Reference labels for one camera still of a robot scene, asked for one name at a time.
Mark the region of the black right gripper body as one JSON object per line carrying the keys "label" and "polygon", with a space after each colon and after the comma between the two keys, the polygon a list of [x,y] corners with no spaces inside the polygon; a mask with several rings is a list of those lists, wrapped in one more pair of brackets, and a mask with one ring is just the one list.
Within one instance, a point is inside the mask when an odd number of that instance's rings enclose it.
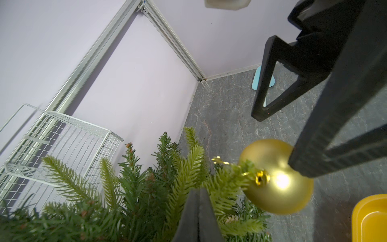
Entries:
{"label": "black right gripper body", "polygon": [[290,45],[304,51],[304,67],[311,71],[311,61],[318,70],[332,69],[348,40],[366,1],[298,1],[288,21],[301,32]]}

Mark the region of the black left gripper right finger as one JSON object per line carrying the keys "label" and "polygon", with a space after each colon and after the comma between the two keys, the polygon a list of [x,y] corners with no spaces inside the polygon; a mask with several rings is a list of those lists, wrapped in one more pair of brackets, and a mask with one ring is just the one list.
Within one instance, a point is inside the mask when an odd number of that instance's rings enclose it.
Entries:
{"label": "black left gripper right finger", "polygon": [[387,83],[387,3],[366,1],[289,158],[301,175],[315,178],[387,155],[387,127],[346,143],[329,144]]}

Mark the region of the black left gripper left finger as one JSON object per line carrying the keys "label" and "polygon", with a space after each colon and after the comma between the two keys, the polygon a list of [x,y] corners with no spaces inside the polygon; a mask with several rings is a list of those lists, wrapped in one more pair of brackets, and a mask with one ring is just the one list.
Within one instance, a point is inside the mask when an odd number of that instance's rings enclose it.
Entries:
{"label": "black left gripper left finger", "polygon": [[189,192],[173,241],[225,241],[205,188],[193,189]]}

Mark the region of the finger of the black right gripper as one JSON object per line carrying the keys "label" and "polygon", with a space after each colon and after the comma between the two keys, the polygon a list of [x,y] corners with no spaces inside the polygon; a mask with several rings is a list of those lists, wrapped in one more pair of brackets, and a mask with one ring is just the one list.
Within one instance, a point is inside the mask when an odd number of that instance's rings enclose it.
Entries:
{"label": "finger of the black right gripper", "polygon": [[[307,54],[286,43],[278,36],[272,36],[265,45],[262,61],[262,76],[259,94],[252,107],[252,117],[262,122],[301,97],[316,85],[326,80],[327,73],[318,70],[311,61],[312,69],[307,71]],[[274,69],[276,83],[268,88],[270,75]]]}

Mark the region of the gold ball ornament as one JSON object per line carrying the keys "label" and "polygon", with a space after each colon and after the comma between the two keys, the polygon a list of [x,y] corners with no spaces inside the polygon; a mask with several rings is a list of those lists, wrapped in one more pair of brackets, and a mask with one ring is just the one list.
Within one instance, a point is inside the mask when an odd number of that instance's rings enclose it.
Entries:
{"label": "gold ball ornament", "polygon": [[313,194],[313,179],[300,174],[288,163],[293,147],[276,139],[258,140],[247,146],[238,164],[213,157],[245,179],[239,188],[260,209],[287,215],[301,211]]}

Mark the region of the small green christmas tree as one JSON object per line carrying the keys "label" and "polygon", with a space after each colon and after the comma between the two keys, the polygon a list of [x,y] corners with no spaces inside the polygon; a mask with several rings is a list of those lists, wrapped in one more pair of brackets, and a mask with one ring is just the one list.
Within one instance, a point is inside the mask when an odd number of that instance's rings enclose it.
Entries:
{"label": "small green christmas tree", "polygon": [[3,242],[170,242],[188,194],[205,188],[227,242],[269,242],[266,217],[246,198],[245,179],[225,165],[209,169],[193,128],[185,129],[186,157],[164,133],[155,153],[157,166],[142,170],[132,143],[126,145],[121,171],[100,161],[103,193],[51,157],[44,159],[67,201],[49,202],[42,212],[20,208],[1,216]]}

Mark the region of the teal garden trowel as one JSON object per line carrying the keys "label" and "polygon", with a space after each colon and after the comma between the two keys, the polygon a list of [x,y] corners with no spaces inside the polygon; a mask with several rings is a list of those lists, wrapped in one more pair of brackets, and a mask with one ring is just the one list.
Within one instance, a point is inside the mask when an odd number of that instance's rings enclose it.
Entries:
{"label": "teal garden trowel", "polygon": [[[276,64],[273,65],[273,68],[272,68],[273,71],[272,71],[272,73],[270,75],[269,84],[268,84],[268,88],[269,89],[272,88],[275,85],[275,83],[276,83],[276,79],[274,77],[275,65]],[[261,80],[261,76],[262,76],[262,65],[258,66],[258,68],[255,71],[253,80],[252,80],[252,89],[256,92],[255,93],[254,101],[257,100],[261,83],[263,83],[263,81]]]}

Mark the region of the yellow plastic tray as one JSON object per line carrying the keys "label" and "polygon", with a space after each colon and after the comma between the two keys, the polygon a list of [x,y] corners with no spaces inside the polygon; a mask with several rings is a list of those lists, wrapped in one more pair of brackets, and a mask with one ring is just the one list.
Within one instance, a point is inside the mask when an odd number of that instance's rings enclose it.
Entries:
{"label": "yellow plastic tray", "polygon": [[353,209],[352,242],[387,242],[387,195],[359,201]]}

